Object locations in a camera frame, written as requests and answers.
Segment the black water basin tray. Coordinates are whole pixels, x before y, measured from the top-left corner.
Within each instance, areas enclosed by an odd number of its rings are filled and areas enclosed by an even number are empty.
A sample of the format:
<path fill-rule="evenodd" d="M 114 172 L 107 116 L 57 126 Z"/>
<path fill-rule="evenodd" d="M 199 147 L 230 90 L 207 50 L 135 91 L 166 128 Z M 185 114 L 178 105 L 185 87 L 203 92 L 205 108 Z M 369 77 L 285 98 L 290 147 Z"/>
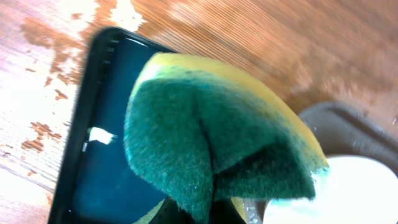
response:
<path fill-rule="evenodd" d="M 118 27 L 97 33 L 86 61 L 50 223 L 191 223 L 189 214 L 131 170 L 124 119 L 147 61 L 167 48 Z"/>

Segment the white plate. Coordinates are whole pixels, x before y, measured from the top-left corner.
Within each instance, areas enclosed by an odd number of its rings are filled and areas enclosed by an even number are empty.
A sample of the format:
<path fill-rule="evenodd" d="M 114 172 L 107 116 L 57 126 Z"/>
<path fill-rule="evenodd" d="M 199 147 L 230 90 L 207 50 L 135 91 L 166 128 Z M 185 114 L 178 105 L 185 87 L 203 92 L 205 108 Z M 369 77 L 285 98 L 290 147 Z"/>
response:
<path fill-rule="evenodd" d="M 273 200 L 264 223 L 397 223 L 397 176 L 384 164 L 359 156 L 335 156 L 315 174 L 312 200 Z"/>

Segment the green yellow sponge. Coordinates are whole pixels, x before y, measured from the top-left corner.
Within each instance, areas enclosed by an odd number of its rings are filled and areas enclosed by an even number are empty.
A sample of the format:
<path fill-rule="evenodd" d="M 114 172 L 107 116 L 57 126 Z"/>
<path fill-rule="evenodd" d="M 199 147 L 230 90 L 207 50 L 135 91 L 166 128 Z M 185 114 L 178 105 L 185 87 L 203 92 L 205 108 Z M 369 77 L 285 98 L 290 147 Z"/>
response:
<path fill-rule="evenodd" d="M 157 53 L 144 65 L 124 145 L 131 170 L 195 223 L 223 199 L 312 199 L 313 175 L 328 168 L 311 130 L 263 82 L 196 55 Z"/>

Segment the dark grey serving tray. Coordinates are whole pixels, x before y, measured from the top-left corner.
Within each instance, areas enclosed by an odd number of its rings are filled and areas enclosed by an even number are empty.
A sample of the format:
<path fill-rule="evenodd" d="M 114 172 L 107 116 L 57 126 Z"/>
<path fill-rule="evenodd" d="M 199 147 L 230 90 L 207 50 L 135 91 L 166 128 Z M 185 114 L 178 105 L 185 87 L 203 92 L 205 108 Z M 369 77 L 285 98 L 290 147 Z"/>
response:
<path fill-rule="evenodd" d="M 378 161 L 397 176 L 397 141 L 359 112 L 342 103 L 326 102 L 300 113 L 327 158 L 359 156 Z M 237 207 L 246 223 L 264 223 L 269 202 L 243 200 Z"/>

